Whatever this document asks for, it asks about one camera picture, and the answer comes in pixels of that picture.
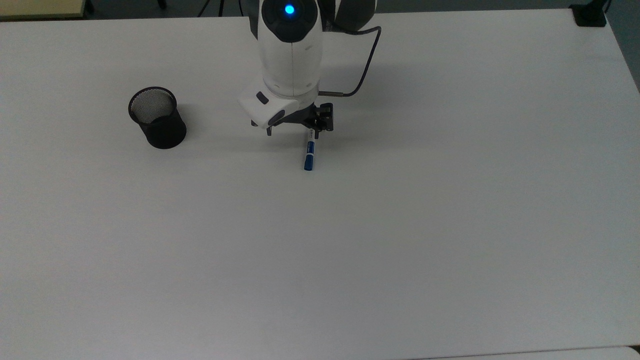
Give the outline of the black two-finger gripper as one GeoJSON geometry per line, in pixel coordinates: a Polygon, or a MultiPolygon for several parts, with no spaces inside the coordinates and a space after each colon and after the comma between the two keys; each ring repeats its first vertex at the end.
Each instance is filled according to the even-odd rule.
{"type": "Polygon", "coordinates": [[[311,105],[299,111],[286,114],[285,109],[277,111],[266,122],[264,128],[267,136],[272,136],[273,127],[282,124],[302,125],[308,129],[320,132],[333,132],[334,130],[334,104],[311,105]]]}

